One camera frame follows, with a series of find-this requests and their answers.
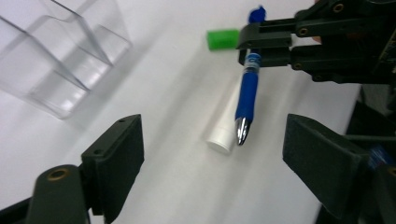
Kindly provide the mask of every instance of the pen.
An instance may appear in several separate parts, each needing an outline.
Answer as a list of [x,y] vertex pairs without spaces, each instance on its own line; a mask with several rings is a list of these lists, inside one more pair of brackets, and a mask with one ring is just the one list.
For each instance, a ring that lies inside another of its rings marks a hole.
[[254,117],[254,102],[256,100],[257,84],[262,57],[250,52],[245,59],[244,75],[242,76],[238,106],[235,112],[236,140],[238,146],[244,145],[250,125]]

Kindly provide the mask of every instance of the clear plastic container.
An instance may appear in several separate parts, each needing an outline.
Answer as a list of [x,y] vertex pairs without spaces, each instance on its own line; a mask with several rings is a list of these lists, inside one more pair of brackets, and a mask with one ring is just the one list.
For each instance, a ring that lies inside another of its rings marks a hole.
[[64,119],[131,47],[111,0],[0,3],[0,87]]

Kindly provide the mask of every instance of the pen tip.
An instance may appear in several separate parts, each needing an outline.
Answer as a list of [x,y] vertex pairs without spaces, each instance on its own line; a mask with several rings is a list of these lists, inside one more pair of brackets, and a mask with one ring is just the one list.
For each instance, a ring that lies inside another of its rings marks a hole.
[[246,118],[239,118],[235,121],[236,143],[238,146],[244,145],[247,140],[250,123]]

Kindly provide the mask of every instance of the blue pen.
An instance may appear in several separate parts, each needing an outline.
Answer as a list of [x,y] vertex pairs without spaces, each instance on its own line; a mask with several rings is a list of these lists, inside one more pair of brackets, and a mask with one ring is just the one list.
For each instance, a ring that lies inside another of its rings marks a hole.
[[[263,7],[250,12],[248,22],[265,21],[266,12]],[[238,107],[235,112],[236,140],[238,146],[244,145],[250,125],[254,117],[254,102],[256,100],[257,84],[262,57],[253,49],[245,59],[244,75],[242,76]]]

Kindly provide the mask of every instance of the white table surface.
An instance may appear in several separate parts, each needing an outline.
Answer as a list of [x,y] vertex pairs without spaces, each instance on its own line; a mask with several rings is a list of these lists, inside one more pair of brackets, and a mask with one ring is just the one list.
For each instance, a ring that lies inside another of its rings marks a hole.
[[0,91],[0,209],[30,197],[50,167],[79,165],[117,119],[142,114],[146,161],[115,223],[313,223],[318,200],[282,161],[286,117],[304,115],[342,133],[358,85],[263,68],[245,145],[225,156],[205,143],[242,71],[236,50],[207,49],[205,32],[242,28],[259,4],[274,20],[313,0],[118,2],[134,49],[72,118]]

